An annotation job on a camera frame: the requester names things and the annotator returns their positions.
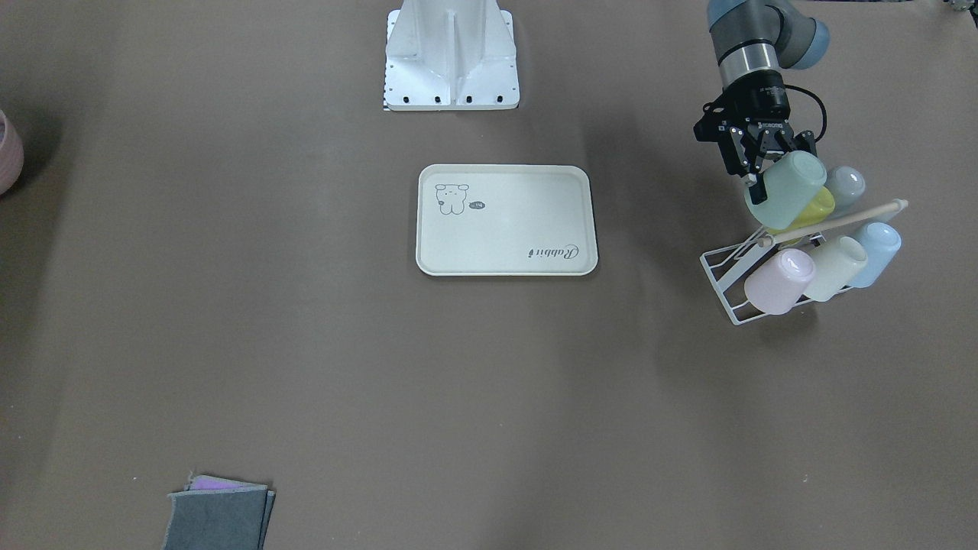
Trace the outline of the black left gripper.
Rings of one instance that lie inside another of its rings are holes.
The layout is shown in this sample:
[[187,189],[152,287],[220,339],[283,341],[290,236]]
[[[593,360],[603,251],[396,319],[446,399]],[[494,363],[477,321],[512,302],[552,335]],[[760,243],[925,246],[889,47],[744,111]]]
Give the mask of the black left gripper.
[[748,73],[703,105],[694,125],[696,140],[718,145],[727,173],[741,178],[751,205],[765,202],[759,157],[779,160],[791,152],[818,155],[818,136],[811,130],[796,133],[789,124],[792,106],[787,90],[776,70]]

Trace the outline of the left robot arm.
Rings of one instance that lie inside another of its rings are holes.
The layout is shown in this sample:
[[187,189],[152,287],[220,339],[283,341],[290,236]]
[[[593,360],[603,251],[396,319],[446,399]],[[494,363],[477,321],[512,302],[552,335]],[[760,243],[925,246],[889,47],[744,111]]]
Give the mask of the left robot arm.
[[789,123],[792,89],[783,70],[806,70],[824,58],[831,42],[827,25],[807,17],[789,1],[711,1],[707,25],[722,80],[718,98],[703,105],[694,125],[699,142],[719,147],[727,174],[745,183],[751,205],[767,201],[762,166],[787,153],[817,153],[827,132],[827,108],[821,98],[796,87],[816,101],[821,131],[795,133]]

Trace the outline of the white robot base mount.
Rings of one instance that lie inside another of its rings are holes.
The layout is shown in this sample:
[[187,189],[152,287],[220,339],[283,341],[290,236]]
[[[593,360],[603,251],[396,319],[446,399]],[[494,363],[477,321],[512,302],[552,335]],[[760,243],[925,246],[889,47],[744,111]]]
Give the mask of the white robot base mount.
[[391,112],[520,104],[513,15],[496,1],[405,1],[387,15],[382,105]]

